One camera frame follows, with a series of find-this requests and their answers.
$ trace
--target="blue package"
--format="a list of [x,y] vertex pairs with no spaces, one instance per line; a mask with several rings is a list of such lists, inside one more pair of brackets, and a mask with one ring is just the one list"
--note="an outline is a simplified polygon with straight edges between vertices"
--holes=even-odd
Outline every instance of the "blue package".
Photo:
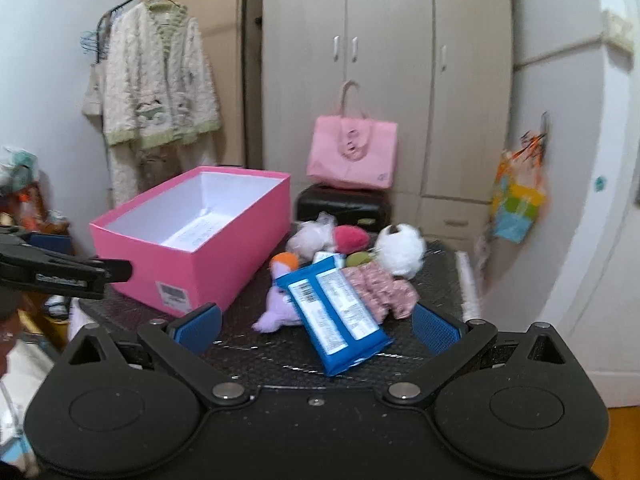
[[392,341],[336,269],[334,258],[285,274],[276,285],[289,292],[329,377],[369,359]]

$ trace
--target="black mesh mat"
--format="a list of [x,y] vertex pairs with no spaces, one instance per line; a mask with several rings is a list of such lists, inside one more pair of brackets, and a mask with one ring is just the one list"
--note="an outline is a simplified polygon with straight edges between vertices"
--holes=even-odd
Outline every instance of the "black mesh mat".
[[[284,242],[273,251],[284,250]],[[439,242],[429,242],[424,266],[412,280],[420,302],[462,318],[462,299],[455,254]],[[222,332],[204,355],[220,371],[247,386],[377,386],[396,382],[429,357],[427,349],[414,337],[411,320],[387,317],[382,325],[394,342],[383,352],[328,378],[303,327],[284,327],[273,334],[259,334],[251,325],[264,311],[271,286],[268,261],[240,293],[223,317]],[[108,330],[135,330],[154,317],[170,319],[108,288],[104,300],[81,300],[82,309]]]

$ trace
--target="white fleece robe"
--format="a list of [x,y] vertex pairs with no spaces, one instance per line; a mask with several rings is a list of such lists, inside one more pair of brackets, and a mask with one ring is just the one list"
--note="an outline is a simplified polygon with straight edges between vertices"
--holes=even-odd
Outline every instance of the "white fleece robe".
[[141,164],[168,144],[176,147],[182,171],[215,165],[209,133],[219,128],[198,23],[186,7],[141,3],[121,15],[111,31],[104,91],[115,205],[149,187]]

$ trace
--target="black suitcase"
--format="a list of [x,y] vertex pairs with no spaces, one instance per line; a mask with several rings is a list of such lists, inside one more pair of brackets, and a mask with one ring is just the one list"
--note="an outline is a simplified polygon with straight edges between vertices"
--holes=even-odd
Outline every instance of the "black suitcase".
[[379,232],[391,223],[391,201],[384,191],[335,189],[313,184],[296,200],[296,219],[316,220],[324,211],[335,216],[338,225],[357,225]]

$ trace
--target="pink shoe box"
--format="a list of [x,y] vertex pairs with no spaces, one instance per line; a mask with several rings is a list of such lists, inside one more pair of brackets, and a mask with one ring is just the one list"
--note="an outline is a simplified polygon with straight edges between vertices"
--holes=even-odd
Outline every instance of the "pink shoe box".
[[133,264],[116,290],[172,316],[228,309],[290,228],[285,173],[200,167],[91,223],[101,258]]

